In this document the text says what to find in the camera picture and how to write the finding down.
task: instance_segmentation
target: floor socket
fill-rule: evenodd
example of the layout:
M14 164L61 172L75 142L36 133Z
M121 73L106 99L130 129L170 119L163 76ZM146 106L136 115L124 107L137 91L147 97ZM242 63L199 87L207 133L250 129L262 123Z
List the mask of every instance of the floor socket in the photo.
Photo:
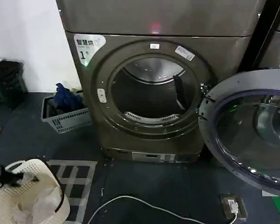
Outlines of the floor socket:
M229 205L228 205L228 200L233 199L235 202L238 203L238 219L240 220L246 220L247 219L247 211L245 209L243 200L238 196L238 195L220 195L221 203L223 206L223 211L227 219L233 219L234 214L231 213Z

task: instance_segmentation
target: white plastic basket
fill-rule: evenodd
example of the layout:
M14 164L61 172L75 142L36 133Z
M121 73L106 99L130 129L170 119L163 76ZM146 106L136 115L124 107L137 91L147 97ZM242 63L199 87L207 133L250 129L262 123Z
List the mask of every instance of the white plastic basket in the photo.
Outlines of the white plastic basket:
M29 204L34 202L38 194L45 188L53 186L59 187L60 183L51 173L49 167L41 160L33 159L29 161L14 162L6 167L10 169L20 164L13 170L14 173L29 171L37 176L39 182L29 182L22 184L18 188L4 186L0 189L0 224L16 224L13 219L13 209L18 202ZM61 202L55 213L44 224L62 224L70 214L69 200L60 188Z

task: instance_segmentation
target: open washer door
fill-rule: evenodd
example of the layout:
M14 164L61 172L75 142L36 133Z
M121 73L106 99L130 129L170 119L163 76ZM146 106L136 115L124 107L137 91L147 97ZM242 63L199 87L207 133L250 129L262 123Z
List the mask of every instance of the open washer door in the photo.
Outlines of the open washer door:
M206 145L228 170L280 196L280 69L219 83L204 98L198 119Z

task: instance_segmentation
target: white tape lines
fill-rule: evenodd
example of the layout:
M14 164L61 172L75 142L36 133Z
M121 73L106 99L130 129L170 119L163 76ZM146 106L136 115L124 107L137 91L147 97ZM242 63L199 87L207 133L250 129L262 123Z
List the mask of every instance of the white tape lines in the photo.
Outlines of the white tape lines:
M56 176L61 184L66 185L65 194L69 198L71 206L79 206L76 216L76 221L65 221L65 224L81 224L84 219L84 214L88 202L88 197L91 190L91 183L94 175L96 161L78 161L78 160L50 160L49 165L60 166ZM66 166L72 166L72 171L69 178L63 178L62 175ZM79 166L89 167L86 178L76 178ZM73 185L84 185L81 198L70 198Z

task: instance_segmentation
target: white charging cable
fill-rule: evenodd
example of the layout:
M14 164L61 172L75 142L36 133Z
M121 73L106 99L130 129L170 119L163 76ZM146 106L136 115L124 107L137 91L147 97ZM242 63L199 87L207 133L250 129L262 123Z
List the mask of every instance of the white charging cable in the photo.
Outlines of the white charging cable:
M227 202L229 204L229 209L231 213L234 214L234 219L230 222L230 224L233 224L238 217L238 203L235 202L233 199L228 199Z
M130 198L130 199L136 200L136 201L138 201L138 202L142 202L142 203L148 205L149 207L151 207L151 208L153 208L153 209L158 209L158 210L164 211L164 212L166 212L166 213L168 213L168 214L170 214L170 215L173 215L173 216L175 216L175 217L178 217L178 218L180 218L180 219L188 220L188 221L192 221L192 222L196 222L196 223L199 223L199 224L205 224L205 223L200 222L200 221L198 221L198 220L196 220L196 219L192 219L192 218L187 218L187 217L179 216L179 215L177 215L177 214L175 214L175 213L173 213L173 212L171 212L171 211L168 211L168 210L163 209L163 208L160 208L160 207L156 207L156 206L154 206L154 205L152 205L152 204L150 204L150 203L147 203L147 202L145 202L145 201L143 201L143 200L141 200L141 199L139 199L139 198L136 198L136 197L133 197L133 196L128 196L128 195L118 196L118 197L113 198L113 199L111 199L110 201L104 203L103 205L101 205L101 206L100 206L98 209L96 209L96 211L93 213L92 217L90 218L90 220L88 221L87 224L90 224L90 222L93 220L93 218L95 217L95 215L96 215L103 207L105 207L107 204L109 204L109 203L111 203L111 202L114 202L115 200L120 199L120 198ZM237 213L237 212L234 213L234 214L235 214L235 218L232 220L232 222L231 222L230 224L233 224L233 223L235 222L235 220L237 219L237 217L238 217L238 213Z

